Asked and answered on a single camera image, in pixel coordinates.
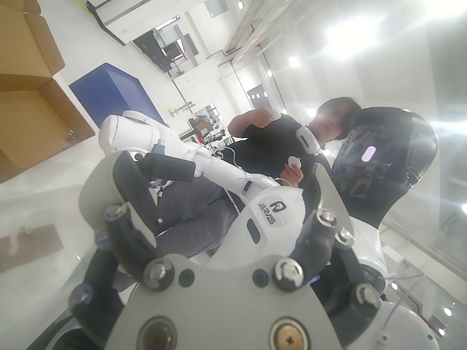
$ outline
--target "hand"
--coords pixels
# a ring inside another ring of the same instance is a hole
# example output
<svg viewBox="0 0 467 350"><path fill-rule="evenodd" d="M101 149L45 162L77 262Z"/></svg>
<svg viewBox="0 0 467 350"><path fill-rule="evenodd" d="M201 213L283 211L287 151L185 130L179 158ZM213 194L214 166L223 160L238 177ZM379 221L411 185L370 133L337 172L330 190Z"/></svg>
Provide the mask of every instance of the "hand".
<svg viewBox="0 0 467 350"><path fill-rule="evenodd" d="M293 168L290 168L288 164L284 164L284 170L281 172L281 179L287 180L290 182L292 187L298 187L299 182L303 179L303 172L297 165L292 164Z"/></svg>
<svg viewBox="0 0 467 350"><path fill-rule="evenodd" d="M250 123L258 128L264 128L271 122L271 114L267 108L258 108L250 112Z"/></svg>

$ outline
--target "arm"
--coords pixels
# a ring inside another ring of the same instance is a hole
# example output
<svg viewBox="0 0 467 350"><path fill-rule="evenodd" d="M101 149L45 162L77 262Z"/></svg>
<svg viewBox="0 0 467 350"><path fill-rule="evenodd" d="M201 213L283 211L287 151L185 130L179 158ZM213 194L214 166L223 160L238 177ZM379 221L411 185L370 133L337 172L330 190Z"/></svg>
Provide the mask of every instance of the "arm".
<svg viewBox="0 0 467 350"><path fill-rule="evenodd" d="M267 108L258 108L249 110L242 115L235 116L229 124L228 130L230 135L236 138L242 138L243 132L253 124L258 128L264 128L271 122L270 113Z"/></svg>

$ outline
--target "jarvis logo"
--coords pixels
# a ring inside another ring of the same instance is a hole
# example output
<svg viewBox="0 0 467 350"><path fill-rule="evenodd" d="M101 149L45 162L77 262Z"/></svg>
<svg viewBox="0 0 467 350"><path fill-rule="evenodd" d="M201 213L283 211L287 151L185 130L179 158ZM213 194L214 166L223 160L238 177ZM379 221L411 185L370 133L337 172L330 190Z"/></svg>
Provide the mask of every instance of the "jarvis logo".
<svg viewBox="0 0 467 350"><path fill-rule="evenodd" d="M278 201L274 202L267 207L264 203L259 203L259 207L262 210L264 216L266 217L267 221L269 222L270 225L273 225L274 223L277 222L277 220L274 218L272 212L279 212L282 210L285 210L287 206L285 205L284 202Z"/></svg>
<svg viewBox="0 0 467 350"><path fill-rule="evenodd" d="M272 212L279 212L282 210L285 210L287 206L285 205L284 202L281 202L280 200L278 202L274 202L270 205L272 207Z"/></svg>

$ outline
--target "neck device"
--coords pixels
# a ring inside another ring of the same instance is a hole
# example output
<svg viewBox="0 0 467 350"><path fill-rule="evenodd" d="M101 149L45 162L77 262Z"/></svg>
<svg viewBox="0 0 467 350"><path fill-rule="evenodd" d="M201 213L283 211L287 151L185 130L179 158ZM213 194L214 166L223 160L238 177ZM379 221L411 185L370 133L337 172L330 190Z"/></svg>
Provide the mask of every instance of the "neck device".
<svg viewBox="0 0 467 350"><path fill-rule="evenodd" d="M303 149L308 155L316 156L320 153L321 146L310 128L300 127L297 132L295 132L295 137L302 143Z"/></svg>

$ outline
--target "black hair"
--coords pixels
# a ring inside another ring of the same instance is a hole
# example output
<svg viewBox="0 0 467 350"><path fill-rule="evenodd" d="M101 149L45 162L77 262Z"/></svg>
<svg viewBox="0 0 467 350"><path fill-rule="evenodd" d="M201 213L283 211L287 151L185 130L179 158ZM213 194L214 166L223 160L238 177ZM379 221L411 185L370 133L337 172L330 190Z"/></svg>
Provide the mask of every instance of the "black hair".
<svg viewBox="0 0 467 350"><path fill-rule="evenodd" d="M322 103L320 108L318 108L316 111L316 113L322 113L326 110L339 107L342 104L347 104L349 106L349 110L342 118L342 133L335 140L344 140L348 136L349 132L354 126L355 116L362 109L362 107L360 107L354 99L347 96L342 96L340 98L332 98L331 100Z"/></svg>

